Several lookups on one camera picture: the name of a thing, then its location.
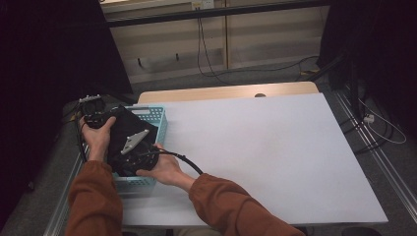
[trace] person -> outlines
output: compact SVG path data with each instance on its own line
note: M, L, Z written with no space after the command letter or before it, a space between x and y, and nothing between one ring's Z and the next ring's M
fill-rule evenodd
M89 145L89 160L70 188L68 236L122 235L123 205L111 167L105 162L110 128L115 121L116 118L111 117L97 130L82 124L84 119L80 121ZM238 184L206 173L195 179L181 170L172 155L162 154L152 171L138 170L137 174L183 189L199 218L221 235L304 235L272 215Z

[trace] brown sleeve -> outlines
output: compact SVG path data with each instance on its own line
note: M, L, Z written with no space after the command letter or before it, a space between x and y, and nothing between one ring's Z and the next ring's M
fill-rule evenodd
M86 162L72 183L68 201L65 235L122 235L123 206L106 163Z
M302 236L299 230L272 215L242 187L207 174L190 190L197 215L224 236Z

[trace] electrical outlet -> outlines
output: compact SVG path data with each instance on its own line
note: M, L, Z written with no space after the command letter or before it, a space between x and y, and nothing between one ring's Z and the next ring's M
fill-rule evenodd
M213 8L214 8L214 0L202 1L202 9L213 9Z
M196 11L196 10L203 9L202 5L203 5L202 1L191 2L191 10Z

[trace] hand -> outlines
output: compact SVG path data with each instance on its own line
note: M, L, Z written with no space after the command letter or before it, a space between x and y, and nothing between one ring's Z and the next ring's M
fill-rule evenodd
M156 144L158 148L163 148L162 145ZM184 173L178 160L169 154L160 154L159 160L153 170L138 170L137 175L155 178L158 182L164 185L173 185L189 192L195 179Z
M110 128L116 122L116 117L110 117L100 129L92 129L85 123L84 117L80 119L80 127L84 139L89 145L89 160L104 161L110 143Z

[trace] metal bracket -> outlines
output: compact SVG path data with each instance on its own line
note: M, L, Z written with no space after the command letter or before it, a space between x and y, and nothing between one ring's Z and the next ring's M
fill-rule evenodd
M126 144L120 151L122 154L126 154L131 151L135 146L140 143L144 137L149 133L149 130L144 130L136 135L127 138Z

